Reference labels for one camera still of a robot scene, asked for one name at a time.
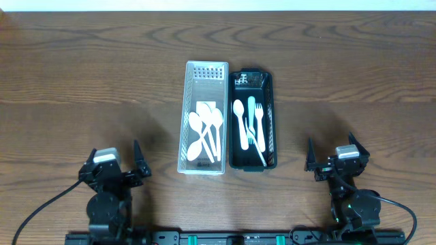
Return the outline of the clear plastic basket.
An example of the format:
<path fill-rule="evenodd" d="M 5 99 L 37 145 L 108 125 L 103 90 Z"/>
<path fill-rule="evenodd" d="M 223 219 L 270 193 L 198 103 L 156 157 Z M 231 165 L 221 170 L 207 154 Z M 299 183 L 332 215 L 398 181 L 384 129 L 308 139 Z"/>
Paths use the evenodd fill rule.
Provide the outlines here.
<path fill-rule="evenodd" d="M 225 173 L 228 112 L 228 63 L 187 61 L 177 171 Z"/>

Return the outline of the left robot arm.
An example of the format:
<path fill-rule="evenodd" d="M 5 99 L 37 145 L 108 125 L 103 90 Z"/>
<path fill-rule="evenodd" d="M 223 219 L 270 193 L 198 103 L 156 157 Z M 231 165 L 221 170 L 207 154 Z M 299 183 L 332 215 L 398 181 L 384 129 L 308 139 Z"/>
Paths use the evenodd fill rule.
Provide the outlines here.
<path fill-rule="evenodd" d="M 142 180 L 151 176 L 137 140 L 134 140 L 135 168 L 123 172 L 120 162 L 116 148 L 94 148 L 78 172 L 78 178 L 96 192 L 87 204 L 89 231 L 96 240 L 118 242 L 131 235 L 131 189 L 142 186 Z"/>

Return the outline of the pink plastic spoon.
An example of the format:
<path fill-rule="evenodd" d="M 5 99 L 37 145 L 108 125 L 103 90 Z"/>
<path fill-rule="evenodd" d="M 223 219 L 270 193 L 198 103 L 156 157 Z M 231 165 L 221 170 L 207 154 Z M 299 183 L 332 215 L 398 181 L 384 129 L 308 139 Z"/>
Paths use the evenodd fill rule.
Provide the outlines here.
<path fill-rule="evenodd" d="M 238 119 L 238 126 L 239 126 L 239 135 L 240 135 L 240 147 L 242 150 L 247 150 L 249 148 L 249 143 L 247 139 L 247 133 L 245 131 L 245 126 L 243 124 L 243 113 L 244 113 L 244 106 L 241 100 L 236 99 L 233 103 L 233 112 L 236 115 Z"/>

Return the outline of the light green plastic fork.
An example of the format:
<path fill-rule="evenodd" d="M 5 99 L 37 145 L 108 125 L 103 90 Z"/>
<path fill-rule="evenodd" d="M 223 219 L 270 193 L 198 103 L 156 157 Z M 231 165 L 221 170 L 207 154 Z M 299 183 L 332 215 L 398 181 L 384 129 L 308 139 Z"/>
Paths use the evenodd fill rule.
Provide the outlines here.
<path fill-rule="evenodd" d="M 249 129 L 254 131 L 254 116 L 255 116 L 255 97 L 250 96 L 247 100 L 248 103 L 248 111 L 249 111 Z"/>

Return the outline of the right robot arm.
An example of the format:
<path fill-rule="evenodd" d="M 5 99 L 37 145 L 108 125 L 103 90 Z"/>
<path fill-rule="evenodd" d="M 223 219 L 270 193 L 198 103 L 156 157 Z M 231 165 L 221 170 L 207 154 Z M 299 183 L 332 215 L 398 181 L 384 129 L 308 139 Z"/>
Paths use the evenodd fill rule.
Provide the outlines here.
<path fill-rule="evenodd" d="M 372 233 L 374 226 L 380 224 L 379 194 L 357 189 L 354 182 L 367 166 L 370 153 L 352 133 L 348 140 L 348 145 L 336 147 L 335 154 L 325 162 L 317 161 L 313 141 L 309 140 L 305 163 L 305 171 L 313 172 L 316 182 L 328 183 L 332 217 L 337 222 L 331 237 L 336 240 L 344 240 L 344 233 Z"/>

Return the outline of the black plastic basket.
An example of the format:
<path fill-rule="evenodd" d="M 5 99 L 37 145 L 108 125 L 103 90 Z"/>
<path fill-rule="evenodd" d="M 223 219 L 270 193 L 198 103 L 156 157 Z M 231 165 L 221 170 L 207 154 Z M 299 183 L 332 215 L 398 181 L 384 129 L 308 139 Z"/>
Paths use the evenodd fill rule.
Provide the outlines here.
<path fill-rule="evenodd" d="M 244 68 L 229 75 L 228 99 L 228 131 L 229 131 L 229 164 L 235 169 L 248 172 L 262 172 L 277 166 L 277 144 L 275 139 L 275 109 L 273 99 L 273 77 L 267 71 L 257 68 Z M 255 104 L 261 103 L 264 111 L 262 126 L 266 150 L 263 152 L 267 167 L 262 165 L 258 152 L 251 140 L 249 148 L 242 150 L 238 119 L 233 112 L 233 103 L 241 100 L 244 106 L 243 124 L 245 118 L 249 126 L 248 97 L 255 97 Z M 254 116 L 254 135 L 257 139 L 257 120 Z"/>

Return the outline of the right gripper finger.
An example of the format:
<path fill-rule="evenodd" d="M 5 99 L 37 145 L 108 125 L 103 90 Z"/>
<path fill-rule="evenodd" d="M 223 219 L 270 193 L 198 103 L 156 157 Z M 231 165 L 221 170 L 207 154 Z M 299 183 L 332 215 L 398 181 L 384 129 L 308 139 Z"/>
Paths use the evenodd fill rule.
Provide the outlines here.
<path fill-rule="evenodd" d="M 364 146 L 360 144 L 360 142 L 355 138 L 354 134 L 351 131 L 349 132 L 348 140 L 350 144 L 353 144 L 357 147 L 361 157 L 365 157 L 365 158 L 370 157 L 370 153 L 366 150 Z"/>
<path fill-rule="evenodd" d="M 317 165 L 315 151 L 313 147 L 313 141 L 311 138 L 308 139 L 308 150 L 307 150 L 307 157 L 305 162 L 305 171 L 312 172 L 315 170 Z"/>

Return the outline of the pink-white plastic fork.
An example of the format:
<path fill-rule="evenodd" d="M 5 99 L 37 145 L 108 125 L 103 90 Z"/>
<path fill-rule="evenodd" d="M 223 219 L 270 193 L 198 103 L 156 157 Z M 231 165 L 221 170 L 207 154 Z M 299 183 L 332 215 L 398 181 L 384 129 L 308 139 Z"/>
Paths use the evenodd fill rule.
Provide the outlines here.
<path fill-rule="evenodd" d="M 261 152 L 266 150 L 264 131 L 262 126 L 264 111 L 261 103 L 255 105 L 255 118 L 257 120 L 257 143 Z"/>

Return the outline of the white plastic fork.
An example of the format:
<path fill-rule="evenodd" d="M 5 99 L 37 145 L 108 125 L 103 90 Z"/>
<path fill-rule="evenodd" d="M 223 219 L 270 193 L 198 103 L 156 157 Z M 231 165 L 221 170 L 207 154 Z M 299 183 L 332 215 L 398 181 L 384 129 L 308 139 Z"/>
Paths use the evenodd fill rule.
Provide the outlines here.
<path fill-rule="evenodd" d="M 260 158 L 260 160 L 261 160 L 261 162 L 262 162 L 262 165 L 263 165 L 264 167 L 267 167 L 266 160 L 265 160 L 265 158 L 264 158 L 263 152 L 260 150 L 260 147 L 259 147 L 258 141 L 256 140 L 253 131 L 252 131 L 252 130 L 249 128 L 249 126 L 248 126 L 247 118 L 245 118 L 245 129 L 246 129 L 246 131 L 247 131 L 247 139 L 248 139 L 248 140 L 251 140 L 251 141 L 252 141 L 251 144 L 253 144 L 253 145 L 255 146 L 255 148 L 256 148 L 256 150 L 257 150 L 257 152 L 258 152 L 259 158 Z"/>

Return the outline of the white plastic spoon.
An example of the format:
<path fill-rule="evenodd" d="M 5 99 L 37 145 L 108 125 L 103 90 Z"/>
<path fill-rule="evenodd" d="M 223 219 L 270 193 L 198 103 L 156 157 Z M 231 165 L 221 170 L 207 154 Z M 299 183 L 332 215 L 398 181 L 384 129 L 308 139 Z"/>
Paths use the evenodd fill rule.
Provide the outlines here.
<path fill-rule="evenodd" d="M 220 127 L 223 124 L 223 115 L 218 108 L 213 109 L 213 125 L 216 130 L 216 151 L 217 160 L 221 161 L 221 137 L 220 137 Z"/>
<path fill-rule="evenodd" d="M 211 148 L 212 148 L 213 156 L 216 157 L 217 156 L 217 151 L 216 151 L 215 141 L 213 139 L 213 135 L 212 135 L 212 132 L 211 132 L 211 126 L 212 126 L 212 112 L 211 112 L 211 109 L 206 104 L 203 103 L 200 106 L 199 113 L 200 113 L 200 118 L 203 120 L 203 122 L 208 127 L 207 133 L 208 133 L 209 143 L 210 143 Z"/>
<path fill-rule="evenodd" d="M 200 118 L 200 116 L 197 114 L 197 113 L 195 113 L 195 112 L 190 112 L 189 113 L 189 126 L 195 131 L 195 132 L 197 132 L 198 134 L 199 134 L 199 136 L 200 136 L 200 133 L 203 131 L 202 130 L 202 127 L 203 127 L 203 121 L 202 121 L 202 119 Z"/>
<path fill-rule="evenodd" d="M 203 130 L 200 133 L 200 138 L 196 141 L 194 141 L 187 150 L 187 160 L 188 161 L 194 161 L 196 160 L 203 149 L 205 149 L 206 154 L 208 155 L 208 158 L 213 161 L 213 157 L 212 157 L 212 152 L 210 150 L 210 148 L 208 147 L 208 144 L 206 143 L 206 140 L 204 139 L 204 136 L 206 135 L 208 131 L 208 127 L 205 128 L 205 130 Z"/>

